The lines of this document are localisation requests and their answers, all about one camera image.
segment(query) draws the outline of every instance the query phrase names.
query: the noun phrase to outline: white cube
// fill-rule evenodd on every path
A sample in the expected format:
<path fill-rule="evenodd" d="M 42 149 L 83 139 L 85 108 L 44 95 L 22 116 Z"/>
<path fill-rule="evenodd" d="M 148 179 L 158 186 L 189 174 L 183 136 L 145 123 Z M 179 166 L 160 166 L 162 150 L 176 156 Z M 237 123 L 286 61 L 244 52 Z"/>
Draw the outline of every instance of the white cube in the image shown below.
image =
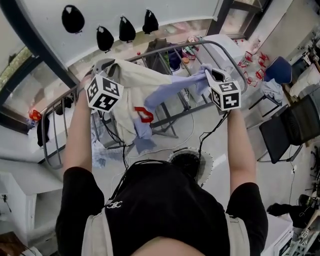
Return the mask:
<path fill-rule="evenodd" d="M 241 108 L 241 88 L 238 81 L 218 82 L 205 71 L 212 100 L 222 111 Z"/>
<path fill-rule="evenodd" d="M 90 108 L 109 113 L 121 99 L 124 87 L 108 78 L 96 74 L 85 86 Z"/>

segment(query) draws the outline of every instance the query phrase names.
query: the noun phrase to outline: floor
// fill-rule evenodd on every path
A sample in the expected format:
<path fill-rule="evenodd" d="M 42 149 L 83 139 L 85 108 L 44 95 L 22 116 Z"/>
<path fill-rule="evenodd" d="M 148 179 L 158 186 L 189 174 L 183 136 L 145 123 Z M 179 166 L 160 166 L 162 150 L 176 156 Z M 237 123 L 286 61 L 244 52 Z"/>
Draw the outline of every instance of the floor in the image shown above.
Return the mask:
<path fill-rule="evenodd" d="M 177 97 L 173 97 L 166 101 L 166 105 L 171 115 L 182 111 L 183 107 Z M 257 124 L 261 120 L 261 108 L 253 108 L 248 110 L 245 106 L 242 109 L 247 126 Z M 215 106 L 200 110 L 191 115 L 180 118 L 174 125 L 178 139 L 154 135 L 152 139 L 157 144 L 153 151 L 157 153 L 149 153 L 138 156 L 134 148 L 126 158 L 127 162 L 134 163 L 143 159 L 167 160 L 173 150 L 183 147 L 199 147 L 199 136 L 203 132 L 208 132 L 221 119 Z M 256 158 L 259 158 L 266 150 L 264 141 L 258 128 L 253 128 L 248 132 L 249 138 L 255 152 Z M 308 194 L 305 189 L 310 187 L 310 166 L 313 165 L 310 151 L 313 145 L 306 148 L 305 146 L 292 163 L 296 166 L 295 175 L 292 174 L 292 166 L 289 162 L 281 162 L 277 164 L 257 162 L 257 183 L 260 188 L 261 198 L 264 206 L 267 208 L 273 203 L 295 205 L 300 194 Z M 203 188 L 211 193 L 226 209 L 230 197 L 229 185 L 229 164 L 227 152 L 227 122 L 225 121 L 215 133 L 208 137 L 203 143 L 203 150 L 210 153 L 214 160 L 213 173 L 205 183 Z M 291 152 L 285 153 L 284 157 L 292 156 L 296 148 L 292 147 Z M 118 185 L 125 167 L 122 161 L 110 160 L 104 168 L 94 168 L 93 175 L 95 180 L 104 194 L 105 200 L 112 194 L 112 190 Z M 62 178 L 59 171 L 55 174 Z"/>

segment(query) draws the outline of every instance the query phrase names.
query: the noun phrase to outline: blue chair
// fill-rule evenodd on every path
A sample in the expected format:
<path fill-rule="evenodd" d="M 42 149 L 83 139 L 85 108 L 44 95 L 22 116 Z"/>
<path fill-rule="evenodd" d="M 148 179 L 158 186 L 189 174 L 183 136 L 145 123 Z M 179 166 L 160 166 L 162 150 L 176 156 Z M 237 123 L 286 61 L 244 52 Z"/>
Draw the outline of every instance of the blue chair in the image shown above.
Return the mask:
<path fill-rule="evenodd" d="M 265 75 L 263 77 L 264 82 L 269 82 L 274 79 L 279 85 L 289 84 L 292 81 L 292 67 L 283 57 L 277 57 L 265 70 Z M 268 99 L 269 101 L 275 104 L 275 107 L 262 115 L 265 117 L 270 114 L 272 111 L 282 106 L 282 102 L 277 102 L 273 97 L 269 95 L 263 95 L 256 103 L 254 103 L 249 110 L 257 105 L 260 101 Z"/>

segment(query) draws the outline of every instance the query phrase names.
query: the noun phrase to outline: black chair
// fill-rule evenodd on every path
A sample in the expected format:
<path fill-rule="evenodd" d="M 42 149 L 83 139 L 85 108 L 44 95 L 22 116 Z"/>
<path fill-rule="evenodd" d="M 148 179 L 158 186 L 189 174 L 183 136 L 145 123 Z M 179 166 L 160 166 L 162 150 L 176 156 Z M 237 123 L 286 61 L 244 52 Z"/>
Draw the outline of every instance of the black chair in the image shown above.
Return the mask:
<path fill-rule="evenodd" d="M 290 107 L 284 107 L 271 119 L 259 126 L 267 152 L 259 162 L 292 162 L 302 149 L 303 143 L 320 135 L 320 117 L 309 95 Z M 300 146 L 293 156 L 281 160 L 291 146 Z M 260 161 L 267 153 L 271 161 Z"/>

